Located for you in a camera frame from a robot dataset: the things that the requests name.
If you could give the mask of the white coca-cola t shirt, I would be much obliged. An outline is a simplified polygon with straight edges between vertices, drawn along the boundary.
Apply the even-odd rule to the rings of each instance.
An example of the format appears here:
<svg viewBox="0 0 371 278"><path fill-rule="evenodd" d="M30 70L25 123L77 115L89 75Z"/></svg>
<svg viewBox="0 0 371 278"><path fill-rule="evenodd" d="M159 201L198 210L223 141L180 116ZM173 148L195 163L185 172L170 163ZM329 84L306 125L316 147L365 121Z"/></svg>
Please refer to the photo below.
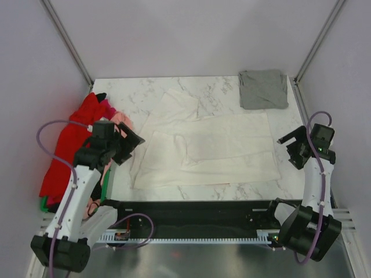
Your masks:
<svg viewBox="0 0 371 278"><path fill-rule="evenodd" d="M265 113L199 117L198 104L169 90L149 114L131 169L136 189L280 178Z"/></svg>

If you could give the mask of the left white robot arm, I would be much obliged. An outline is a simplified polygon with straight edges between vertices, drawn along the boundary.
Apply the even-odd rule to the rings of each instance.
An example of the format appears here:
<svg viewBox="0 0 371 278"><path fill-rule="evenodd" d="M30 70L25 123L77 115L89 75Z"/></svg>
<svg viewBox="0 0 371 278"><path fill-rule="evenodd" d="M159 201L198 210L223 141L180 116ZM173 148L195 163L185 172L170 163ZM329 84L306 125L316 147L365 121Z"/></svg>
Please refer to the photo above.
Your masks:
<svg viewBox="0 0 371 278"><path fill-rule="evenodd" d="M31 249L42 266L54 276L55 269L68 273L82 272L88 264L92 247L111 226L123 227L127 213L119 208L98 205L93 215L84 220L88 200L100 181L106 165L126 162L134 149L145 142L126 124L99 120L84 125L91 132L72 163L51 154L53 159L65 164L71 171L66 191L59 208L42 235L35 235Z"/></svg>

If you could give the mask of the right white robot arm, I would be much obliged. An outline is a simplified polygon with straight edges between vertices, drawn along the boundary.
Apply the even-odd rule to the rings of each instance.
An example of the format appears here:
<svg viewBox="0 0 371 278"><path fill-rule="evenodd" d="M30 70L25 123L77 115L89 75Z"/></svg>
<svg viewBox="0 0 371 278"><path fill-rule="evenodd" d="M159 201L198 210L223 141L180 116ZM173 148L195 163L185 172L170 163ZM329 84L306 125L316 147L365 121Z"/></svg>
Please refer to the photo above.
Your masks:
<svg viewBox="0 0 371 278"><path fill-rule="evenodd" d="M289 139L287 152L289 162L305 175L304 195L300 205L280 198L271 202L265 214L266 223L280 228L278 244L292 250L296 255L309 255L320 261L341 232L341 222L333 216L330 180L336 162L336 154L329 149L334 129L314 124L311 132L300 126L278 140Z"/></svg>

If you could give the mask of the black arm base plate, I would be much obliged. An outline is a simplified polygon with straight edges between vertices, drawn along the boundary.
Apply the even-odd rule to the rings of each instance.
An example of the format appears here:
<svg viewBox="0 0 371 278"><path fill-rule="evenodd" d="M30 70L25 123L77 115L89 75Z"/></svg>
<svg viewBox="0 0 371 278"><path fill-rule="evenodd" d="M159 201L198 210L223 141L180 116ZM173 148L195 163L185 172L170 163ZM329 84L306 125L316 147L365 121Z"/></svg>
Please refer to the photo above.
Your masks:
<svg viewBox="0 0 371 278"><path fill-rule="evenodd" d="M278 230L281 226L269 211L269 200L118 202L118 227L131 230L216 229Z"/></svg>

